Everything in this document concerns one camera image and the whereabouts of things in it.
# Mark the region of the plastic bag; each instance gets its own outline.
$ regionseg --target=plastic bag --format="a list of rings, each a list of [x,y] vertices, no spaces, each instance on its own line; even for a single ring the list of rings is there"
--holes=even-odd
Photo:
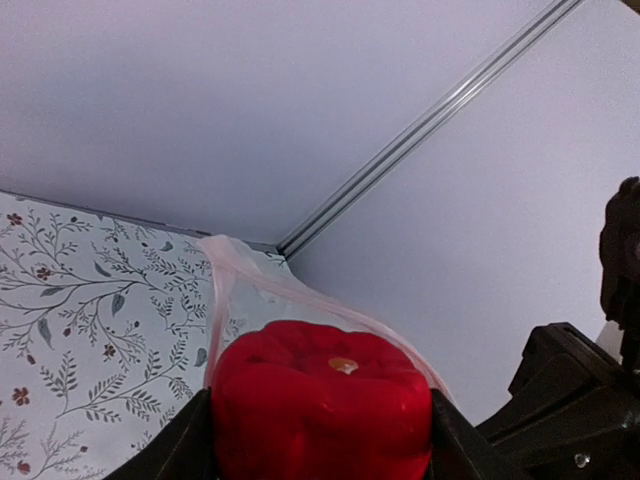
[[[274,320],[299,319],[371,332],[388,340],[411,359],[431,388],[452,398],[444,381],[420,353],[386,325],[307,287],[279,268],[278,262],[257,254],[239,240],[219,235],[199,243],[211,261],[215,298],[205,378],[211,377],[224,347],[236,335],[261,330]]]
[[[449,393],[415,348],[238,240],[200,245],[213,268],[205,386],[222,478],[421,479],[429,387]]]

